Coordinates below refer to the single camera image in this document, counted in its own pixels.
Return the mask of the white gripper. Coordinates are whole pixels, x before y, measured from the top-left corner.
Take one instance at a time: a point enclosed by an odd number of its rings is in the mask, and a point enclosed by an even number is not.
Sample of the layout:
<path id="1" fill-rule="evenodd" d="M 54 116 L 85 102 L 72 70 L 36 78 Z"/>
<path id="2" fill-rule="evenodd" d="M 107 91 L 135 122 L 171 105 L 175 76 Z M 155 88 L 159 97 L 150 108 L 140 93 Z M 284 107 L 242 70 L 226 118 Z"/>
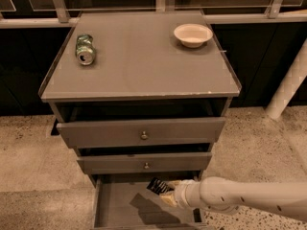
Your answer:
<path id="1" fill-rule="evenodd" d="M 174 180 L 167 182 L 174 192 L 160 194 L 163 202 L 182 209 L 202 209 L 205 204 L 201 199 L 201 183 L 195 180 Z"/>

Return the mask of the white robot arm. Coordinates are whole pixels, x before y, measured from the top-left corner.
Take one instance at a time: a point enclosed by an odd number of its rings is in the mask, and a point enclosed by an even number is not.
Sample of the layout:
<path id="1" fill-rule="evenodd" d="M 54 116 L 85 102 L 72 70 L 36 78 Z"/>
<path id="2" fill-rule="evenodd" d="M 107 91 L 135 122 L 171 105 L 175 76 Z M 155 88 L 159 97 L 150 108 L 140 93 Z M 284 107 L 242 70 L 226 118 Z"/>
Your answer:
<path id="1" fill-rule="evenodd" d="M 208 170 L 201 180 L 182 180 L 167 201 L 182 208 L 232 213 L 239 206 L 290 219 L 307 219 L 307 173 L 289 131 L 285 107 L 232 108 Z"/>

